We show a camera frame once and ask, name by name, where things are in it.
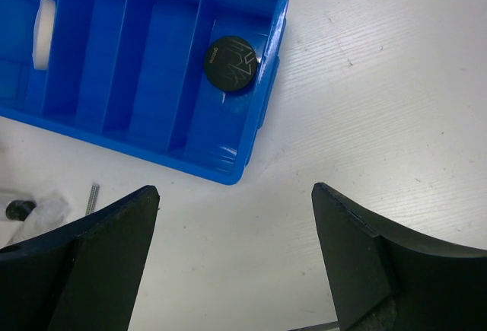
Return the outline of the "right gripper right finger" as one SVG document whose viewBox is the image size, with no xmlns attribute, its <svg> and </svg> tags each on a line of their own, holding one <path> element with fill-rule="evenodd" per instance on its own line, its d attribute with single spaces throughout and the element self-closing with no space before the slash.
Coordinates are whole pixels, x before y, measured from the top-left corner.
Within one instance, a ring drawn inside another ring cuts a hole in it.
<svg viewBox="0 0 487 331">
<path fill-rule="evenodd" d="M 376 214 L 325 183 L 312 190 L 341 330 L 484 330 L 486 251 Z"/>
</svg>

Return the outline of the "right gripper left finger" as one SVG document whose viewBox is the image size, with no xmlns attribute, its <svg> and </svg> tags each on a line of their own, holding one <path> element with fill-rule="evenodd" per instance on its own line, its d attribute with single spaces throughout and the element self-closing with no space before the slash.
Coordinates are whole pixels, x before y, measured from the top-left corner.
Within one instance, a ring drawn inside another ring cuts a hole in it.
<svg viewBox="0 0 487 331">
<path fill-rule="evenodd" d="M 127 330 L 154 233 L 155 186 L 1 249 L 3 330 Z"/>
</svg>

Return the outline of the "frosted bottle black collar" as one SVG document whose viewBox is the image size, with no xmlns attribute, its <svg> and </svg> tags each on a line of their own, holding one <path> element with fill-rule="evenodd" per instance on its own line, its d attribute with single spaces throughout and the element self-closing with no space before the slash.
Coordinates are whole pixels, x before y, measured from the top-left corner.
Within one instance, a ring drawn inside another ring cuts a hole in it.
<svg viewBox="0 0 487 331">
<path fill-rule="evenodd" d="M 72 207 L 57 191 L 35 199 L 32 194 L 1 188 L 1 224 L 17 228 L 2 247 L 40 236 L 66 223 Z"/>
</svg>

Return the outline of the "checkered makeup pencil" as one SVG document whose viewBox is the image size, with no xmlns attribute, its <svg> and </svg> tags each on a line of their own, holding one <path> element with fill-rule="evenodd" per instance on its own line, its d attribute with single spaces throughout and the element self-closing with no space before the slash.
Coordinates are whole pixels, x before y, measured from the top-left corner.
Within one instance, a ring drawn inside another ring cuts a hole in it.
<svg viewBox="0 0 487 331">
<path fill-rule="evenodd" d="M 85 211 L 86 216 L 91 215 L 94 212 L 97 204 L 99 191 L 100 191 L 100 185 L 98 183 L 93 183 L 91 186 L 91 191 L 90 191 L 90 195 L 88 198 L 88 203 Z"/>
</svg>

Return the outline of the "white powder puff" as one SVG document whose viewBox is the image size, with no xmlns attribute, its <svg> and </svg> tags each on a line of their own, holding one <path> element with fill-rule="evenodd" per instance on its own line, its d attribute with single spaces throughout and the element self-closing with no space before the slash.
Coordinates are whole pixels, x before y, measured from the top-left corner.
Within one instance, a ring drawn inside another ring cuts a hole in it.
<svg viewBox="0 0 487 331">
<path fill-rule="evenodd" d="M 33 27 L 32 60 L 36 70 L 46 71 L 48 68 L 55 16 L 56 2 L 40 0 Z"/>
</svg>

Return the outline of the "black round compact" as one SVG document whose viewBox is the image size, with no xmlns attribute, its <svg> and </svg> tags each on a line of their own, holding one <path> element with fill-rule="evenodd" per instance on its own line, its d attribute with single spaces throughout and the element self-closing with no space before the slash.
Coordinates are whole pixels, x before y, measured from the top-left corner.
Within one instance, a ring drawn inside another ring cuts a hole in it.
<svg viewBox="0 0 487 331">
<path fill-rule="evenodd" d="M 243 38 L 224 36 L 215 40 L 204 58 L 208 81 L 224 92 L 237 92 L 253 80 L 258 61 L 253 47 Z"/>
</svg>

